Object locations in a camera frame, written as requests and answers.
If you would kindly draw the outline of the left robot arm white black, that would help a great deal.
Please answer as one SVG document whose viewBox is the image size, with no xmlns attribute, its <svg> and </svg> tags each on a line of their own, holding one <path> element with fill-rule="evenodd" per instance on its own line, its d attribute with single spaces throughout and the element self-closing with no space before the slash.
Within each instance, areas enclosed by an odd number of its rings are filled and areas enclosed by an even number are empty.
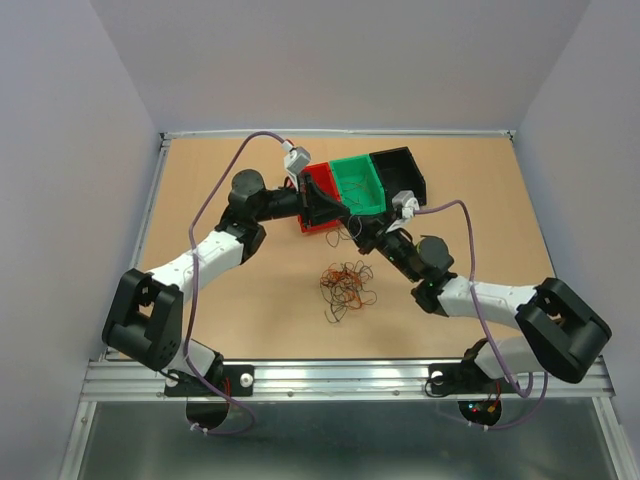
<svg viewBox="0 0 640 480">
<path fill-rule="evenodd" d="M 194 321 L 183 317 L 184 304 L 197 304 L 203 287 L 257 252 L 266 237 L 264 222 L 300 217 L 315 225 L 351 215 L 310 174 L 298 180 L 298 187 L 270 190 L 258 171 L 237 173 L 220 222 L 201 242 L 160 267 L 148 272 L 132 268 L 122 275 L 103 342 L 153 371 L 187 374 L 199 393 L 215 392 L 222 384 L 222 357 L 193 341 Z"/>
</svg>

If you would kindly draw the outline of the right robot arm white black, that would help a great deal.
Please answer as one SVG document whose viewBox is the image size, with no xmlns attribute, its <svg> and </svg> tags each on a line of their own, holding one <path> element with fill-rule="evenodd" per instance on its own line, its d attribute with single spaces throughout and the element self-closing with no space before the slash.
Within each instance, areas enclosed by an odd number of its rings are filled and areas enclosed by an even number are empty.
<svg viewBox="0 0 640 480">
<path fill-rule="evenodd" d="M 477 282 L 452 272 L 445 241 L 425 235 L 414 241 L 394 229 L 387 214 L 356 215 L 344 221 L 361 254 L 378 251 L 414 283 L 411 294 L 425 312 L 469 317 L 518 329 L 517 337 L 485 337 L 471 348 L 458 376 L 472 390 L 495 379 L 547 373 L 577 384 L 612 337 L 609 325 L 565 282 L 547 278 L 534 286 Z"/>
</svg>

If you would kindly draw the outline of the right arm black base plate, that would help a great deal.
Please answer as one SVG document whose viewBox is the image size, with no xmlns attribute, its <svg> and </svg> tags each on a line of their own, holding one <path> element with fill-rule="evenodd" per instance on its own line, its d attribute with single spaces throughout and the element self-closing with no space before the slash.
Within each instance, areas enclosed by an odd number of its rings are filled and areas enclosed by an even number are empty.
<svg viewBox="0 0 640 480">
<path fill-rule="evenodd" d="M 424 391 L 432 398 L 515 392 L 506 380 L 490 379 L 475 364 L 464 362 L 436 363 L 430 366 Z"/>
</svg>

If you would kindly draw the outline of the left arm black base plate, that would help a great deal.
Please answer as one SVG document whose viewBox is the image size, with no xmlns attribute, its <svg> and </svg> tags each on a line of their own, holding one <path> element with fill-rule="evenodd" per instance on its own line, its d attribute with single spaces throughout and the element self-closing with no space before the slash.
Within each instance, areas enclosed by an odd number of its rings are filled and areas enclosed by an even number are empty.
<svg viewBox="0 0 640 480">
<path fill-rule="evenodd" d="M 165 379 L 164 395 L 169 398 L 214 396 L 206 385 L 190 374 L 170 370 L 171 379 Z M 226 395 L 234 398 L 253 395 L 255 367 L 251 364 L 225 364 L 214 367 L 205 375 L 207 381 Z"/>
</svg>

